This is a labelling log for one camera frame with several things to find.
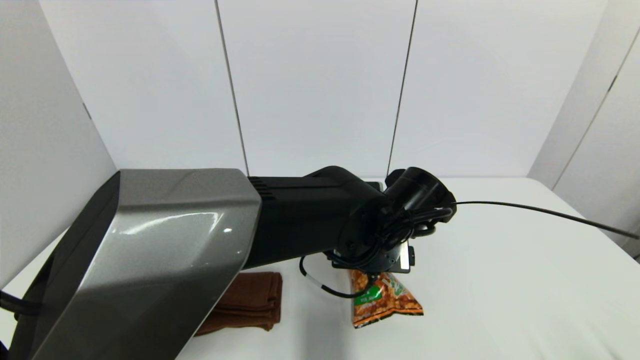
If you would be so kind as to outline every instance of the white wall panel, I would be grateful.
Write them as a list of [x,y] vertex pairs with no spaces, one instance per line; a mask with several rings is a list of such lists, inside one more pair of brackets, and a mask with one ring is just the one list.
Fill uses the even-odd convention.
[[42,7],[118,168],[246,169],[213,0]]
[[40,5],[0,1],[0,288],[115,171]]
[[580,71],[531,167],[553,189],[618,73],[640,27],[640,1],[609,0]]
[[251,174],[384,176],[415,1],[219,6]]
[[526,176],[605,4],[419,1],[391,167]]
[[[586,218],[634,231],[640,225],[640,41],[554,192]],[[622,245],[627,239],[611,235]]]

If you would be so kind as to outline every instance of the white tabletop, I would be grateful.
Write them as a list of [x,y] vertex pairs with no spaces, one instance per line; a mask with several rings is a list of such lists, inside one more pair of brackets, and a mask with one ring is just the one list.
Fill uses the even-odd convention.
[[[459,201],[519,202],[578,215],[530,179],[444,182]],[[640,358],[640,266],[597,229],[469,204],[411,245],[416,266],[398,278],[425,316],[394,315],[354,329],[351,301],[311,285],[293,259],[253,269],[282,273],[280,324],[269,332],[223,329],[193,338],[179,359]],[[305,265],[325,284],[350,290],[346,272],[322,255]],[[22,295],[36,271],[25,270],[6,289]],[[0,315],[7,344],[14,324]]]

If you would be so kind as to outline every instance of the green label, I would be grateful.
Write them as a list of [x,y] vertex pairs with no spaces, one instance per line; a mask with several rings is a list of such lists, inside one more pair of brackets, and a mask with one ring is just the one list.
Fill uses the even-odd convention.
[[380,291],[380,287],[371,286],[371,289],[369,289],[366,294],[353,299],[353,303],[357,306],[378,300],[380,298],[382,298],[382,291]]

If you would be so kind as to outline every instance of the orange snack bag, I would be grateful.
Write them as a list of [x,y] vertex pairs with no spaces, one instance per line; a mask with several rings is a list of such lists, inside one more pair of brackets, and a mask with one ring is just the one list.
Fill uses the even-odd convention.
[[[367,286],[367,274],[349,270],[353,292]],[[393,314],[424,315],[415,297],[393,276],[385,272],[366,294],[353,299],[353,327],[361,328]]]

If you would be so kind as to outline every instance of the brown towel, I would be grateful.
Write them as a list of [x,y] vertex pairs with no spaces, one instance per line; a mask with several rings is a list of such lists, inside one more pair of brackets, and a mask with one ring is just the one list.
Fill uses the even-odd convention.
[[225,327],[261,327],[280,322],[282,276],[277,272],[238,274],[195,336]]

